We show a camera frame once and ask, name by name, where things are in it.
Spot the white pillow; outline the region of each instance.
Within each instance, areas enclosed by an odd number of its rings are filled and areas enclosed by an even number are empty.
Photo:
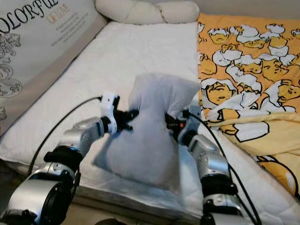
[[[120,23],[191,23],[199,16],[192,1],[151,4],[134,0],[96,0],[99,13]]]
[[[178,193],[178,144],[166,127],[165,113],[176,117],[199,88],[173,75],[137,76],[129,97],[129,109],[139,110],[130,124],[134,129],[111,137],[95,165],[122,178]]]

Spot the yellow blanket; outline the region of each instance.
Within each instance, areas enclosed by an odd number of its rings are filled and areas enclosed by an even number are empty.
[[[208,124],[300,200],[300,21],[200,14],[198,54]]]

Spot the white bed sheet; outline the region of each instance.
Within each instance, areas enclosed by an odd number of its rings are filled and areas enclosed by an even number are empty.
[[[51,128],[82,101],[111,90],[121,96],[119,108],[126,110],[136,75],[159,72],[196,81],[197,64],[195,23],[138,26],[111,22],[3,136],[0,158],[28,165]],[[37,164],[57,145],[64,130],[92,116],[100,116],[97,101],[81,107],[58,127],[41,150]],[[264,224],[299,224],[299,203],[249,155],[221,133],[215,133]],[[180,150],[181,196],[175,196],[169,191],[120,179],[91,165],[106,140],[107,136],[94,143],[82,162],[81,186],[116,193],[153,207],[201,215],[201,185],[195,163],[185,149]]]

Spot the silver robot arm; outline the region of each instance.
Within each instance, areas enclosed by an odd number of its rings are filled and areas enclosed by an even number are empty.
[[[105,92],[100,105],[102,117],[81,121],[63,134],[55,150],[45,155],[45,164],[15,190],[0,225],[59,225],[64,221],[79,185],[79,164],[92,143],[105,133],[132,129],[127,123],[138,111],[118,111],[119,99]]]
[[[200,108],[191,106],[189,113],[200,116]],[[192,116],[176,120],[166,115],[175,140],[188,147],[196,164],[203,191],[201,225],[247,225],[241,213],[237,187],[233,183],[228,162],[220,149],[197,130],[200,122]]]

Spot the gray pillow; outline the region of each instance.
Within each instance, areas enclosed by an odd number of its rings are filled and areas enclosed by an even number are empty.
[[[125,179],[178,192],[178,144],[166,128],[165,113],[176,117],[199,88],[172,75],[136,77],[129,97],[129,109],[139,110],[131,122],[134,130],[111,137],[95,164]]]

